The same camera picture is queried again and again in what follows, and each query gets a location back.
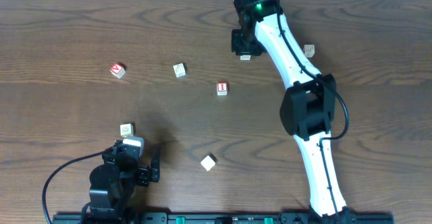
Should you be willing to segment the blue number 2 block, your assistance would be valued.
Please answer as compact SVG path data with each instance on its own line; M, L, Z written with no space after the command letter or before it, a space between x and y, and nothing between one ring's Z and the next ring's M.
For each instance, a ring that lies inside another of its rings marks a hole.
M241 55L240 60L241 61L250 61L251 56L250 55Z

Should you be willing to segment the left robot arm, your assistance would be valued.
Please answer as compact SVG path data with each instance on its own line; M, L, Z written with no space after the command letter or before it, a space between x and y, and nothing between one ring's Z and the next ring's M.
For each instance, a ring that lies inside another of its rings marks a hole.
M147 187L160 179L161 150L151 164L141 167L141 146L116 140L102 154L103 164L90 173L90 202L82 208L81 223L139 223L140 215L128 206L136 186Z

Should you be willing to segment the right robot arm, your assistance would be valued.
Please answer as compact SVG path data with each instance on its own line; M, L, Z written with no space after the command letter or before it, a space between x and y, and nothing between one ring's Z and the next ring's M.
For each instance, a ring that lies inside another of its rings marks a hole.
M331 156L331 122L335 104L344 117L348 109L336 91L335 78L323 75L294 38L280 0L232 0L240 27L232 30L231 48L237 56L267 53L274 62L285 94L279 116L286 132L300 148L310 206L321 218L340 218L346 207Z

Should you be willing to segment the red letter I block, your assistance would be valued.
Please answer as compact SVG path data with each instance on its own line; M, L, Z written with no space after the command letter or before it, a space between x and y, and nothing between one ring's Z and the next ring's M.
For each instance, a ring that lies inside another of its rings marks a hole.
M228 93L227 82L218 82L217 83L217 95L225 96Z

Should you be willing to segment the red letter A block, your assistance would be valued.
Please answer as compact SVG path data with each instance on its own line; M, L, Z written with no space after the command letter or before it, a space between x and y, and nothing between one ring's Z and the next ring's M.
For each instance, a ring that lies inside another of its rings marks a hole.
M119 79L122 78L126 73L124 66L122 66L119 63L114 63L110 67L109 71L112 73L113 76L115 76L116 78L119 78Z

